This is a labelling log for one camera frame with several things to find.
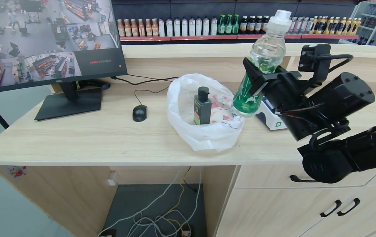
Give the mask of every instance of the black handle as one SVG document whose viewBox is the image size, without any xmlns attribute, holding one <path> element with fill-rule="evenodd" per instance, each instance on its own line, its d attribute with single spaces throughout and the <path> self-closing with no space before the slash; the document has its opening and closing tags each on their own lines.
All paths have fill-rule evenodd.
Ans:
<svg viewBox="0 0 376 237">
<path fill-rule="evenodd" d="M 290 180 L 296 183 L 318 183 L 318 181 L 315 181 L 315 180 L 302 180 L 298 178 L 296 175 L 291 175 Z"/>
<path fill-rule="evenodd" d="M 346 215 L 346 214 L 348 214 L 351 210 L 353 210 L 355 207 L 357 207 L 360 203 L 361 203 L 361 200 L 359 200 L 359 198 L 355 198 L 355 199 L 353 199 L 353 201 L 355 202 L 355 205 L 351 208 L 351 209 L 349 209 L 347 212 L 345 212 L 345 213 L 342 213 L 341 211 L 339 211 L 338 213 L 337 213 L 337 215 L 339 215 L 339 216 L 344 216 L 344 215 Z"/>
<path fill-rule="evenodd" d="M 330 214 L 333 213 L 335 210 L 337 210 L 341 205 L 342 205 L 342 201 L 337 200 L 337 201 L 336 201 L 336 207 L 334 207 L 334 209 L 331 210 L 331 212 L 329 212 L 328 214 L 325 214 L 324 212 L 322 212 L 322 213 L 320 213 L 320 216 L 321 216 L 321 217 L 326 217 L 326 216 L 330 215 Z"/>
</svg>

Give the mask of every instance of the green glass bottle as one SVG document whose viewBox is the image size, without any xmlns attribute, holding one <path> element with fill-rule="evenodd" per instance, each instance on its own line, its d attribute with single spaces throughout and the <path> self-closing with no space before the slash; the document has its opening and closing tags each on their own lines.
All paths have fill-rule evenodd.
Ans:
<svg viewBox="0 0 376 237">
<path fill-rule="evenodd" d="M 232 33 L 232 15 L 227 15 L 226 21 L 226 35 L 230 35 Z"/>
<path fill-rule="evenodd" d="M 218 24 L 218 34 L 224 35 L 226 32 L 226 25 L 224 24 L 225 15 L 220 15 L 220 24 Z"/>
<path fill-rule="evenodd" d="M 235 15 L 235 22 L 232 25 L 232 34 L 237 35 L 239 30 L 239 15 Z"/>
</svg>

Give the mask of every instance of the drawer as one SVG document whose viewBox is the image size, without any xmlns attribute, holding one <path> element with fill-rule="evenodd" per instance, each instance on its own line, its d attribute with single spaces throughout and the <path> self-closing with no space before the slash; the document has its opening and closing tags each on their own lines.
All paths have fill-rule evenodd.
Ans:
<svg viewBox="0 0 376 237">
<path fill-rule="evenodd" d="M 349 174 L 342 181 L 333 184 L 297 183 L 290 180 L 291 175 L 296 175 L 301 180 L 312 180 L 302 168 L 301 160 L 242 165 L 236 179 L 235 189 L 363 186 L 376 175 L 376 169 Z"/>
</svg>

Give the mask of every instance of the white plastic bag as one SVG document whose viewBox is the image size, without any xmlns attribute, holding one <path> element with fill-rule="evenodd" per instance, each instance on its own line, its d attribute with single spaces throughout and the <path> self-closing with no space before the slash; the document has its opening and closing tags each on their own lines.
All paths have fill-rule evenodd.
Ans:
<svg viewBox="0 0 376 237">
<path fill-rule="evenodd" d="M 194 96 L 199 87 L 209 88 L 213 102 L 210 124 L 194 123 Z M 201 74 L 188 74 L 174 80 L 167 93 L 167 116 L 179 136 L 194 151 L 222 151 L 231 148 L 245 122 L 245 118 L 230 112 L 233 94 L 218 81 Z"/>
</svg>

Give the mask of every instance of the monitor screen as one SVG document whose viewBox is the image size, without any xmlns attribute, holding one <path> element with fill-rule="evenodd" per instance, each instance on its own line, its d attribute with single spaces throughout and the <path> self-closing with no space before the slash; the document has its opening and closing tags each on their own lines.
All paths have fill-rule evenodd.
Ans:
<svg viewBox="0 0 376 237">
<path fill-rule="evenodd" d="M 126 73 L 110 0 L 0 2 L 0 91 Z"/>
</svg>

